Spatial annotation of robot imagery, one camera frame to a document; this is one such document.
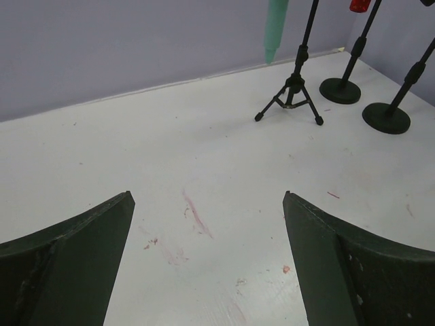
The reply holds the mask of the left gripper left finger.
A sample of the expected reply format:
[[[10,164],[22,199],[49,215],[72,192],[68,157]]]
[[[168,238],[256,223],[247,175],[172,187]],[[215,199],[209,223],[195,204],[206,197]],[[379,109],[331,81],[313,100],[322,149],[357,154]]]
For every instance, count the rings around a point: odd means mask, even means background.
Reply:
[[[123,192],[1,244],[2,325],[103,325],[133,219]]]

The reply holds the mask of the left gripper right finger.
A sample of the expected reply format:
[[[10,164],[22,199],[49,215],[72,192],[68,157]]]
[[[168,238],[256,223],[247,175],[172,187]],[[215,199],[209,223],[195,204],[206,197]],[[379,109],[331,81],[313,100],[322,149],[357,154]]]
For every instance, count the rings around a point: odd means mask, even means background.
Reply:
[[[434,252],[377,236],[292,192],[283,211],[310,325],[434,324]]]

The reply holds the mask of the round-base mic stand with clip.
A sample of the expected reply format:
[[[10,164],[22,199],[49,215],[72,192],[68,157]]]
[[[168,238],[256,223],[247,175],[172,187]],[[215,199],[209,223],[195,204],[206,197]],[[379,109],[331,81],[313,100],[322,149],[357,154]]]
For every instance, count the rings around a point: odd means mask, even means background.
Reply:
[[[364,51],[368,32],[373,24],[373,21],[375,20],[375,16],[379,10],[380,4],[381,0],[375,1],[364,29],[352,47],[351,58],[349,59],[343,76],[341,78],[328,78],[321,83],[319,91],[321,95],[329,101],[342,105],[351,105],[359,101],[361,97],[361,90],[359,86],[350,81],[349,78],[353,72],[356,62]]]

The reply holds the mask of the tripod stand with shock mount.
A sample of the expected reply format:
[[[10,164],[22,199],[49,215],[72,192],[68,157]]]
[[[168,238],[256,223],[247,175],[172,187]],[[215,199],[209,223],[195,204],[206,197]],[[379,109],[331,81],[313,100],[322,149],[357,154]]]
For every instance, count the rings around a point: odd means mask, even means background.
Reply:
[[[278,91],[278,93],[276,93],[276,95],[274,95],[274,97],[272,97],[266,107],[256,114],[254,118],[255,122],[259,122],[264,117],[264,114],[271,108],[271,106],[277,104],[283,109],[295,109],[303,105],[308,105],[310,106],[310,109],[315,117],[315,123],[319,126],[324,124],[324,120],[313,104],[311,96],[309,95],[309,92],[305,86],[305,80],[301,75],[303,65],[309,58],[308,42],[309,37],[311,36],[318,5],[318,1],[313,1],[311,4],[302,43],[299,45],[296,54],[293,73],[286,79],[283,87]]]

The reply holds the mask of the red glitter microphone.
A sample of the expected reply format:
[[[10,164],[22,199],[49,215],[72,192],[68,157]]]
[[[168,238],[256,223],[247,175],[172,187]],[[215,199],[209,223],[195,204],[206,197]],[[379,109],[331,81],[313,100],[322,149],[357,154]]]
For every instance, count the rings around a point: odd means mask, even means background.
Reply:
[[[349,10],[359,14],[367,12],[370,2],[371,0],[351,0]]]

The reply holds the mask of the mint green microphone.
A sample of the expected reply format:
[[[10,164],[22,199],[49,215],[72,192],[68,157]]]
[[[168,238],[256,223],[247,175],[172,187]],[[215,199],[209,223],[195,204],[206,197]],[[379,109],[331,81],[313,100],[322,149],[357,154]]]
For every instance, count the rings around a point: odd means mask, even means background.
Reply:
[[[288,0],[270,0],[268,2],[263,42],[264,59],[268,65],[274,61],[276,52],[281,45],[288,3]]]

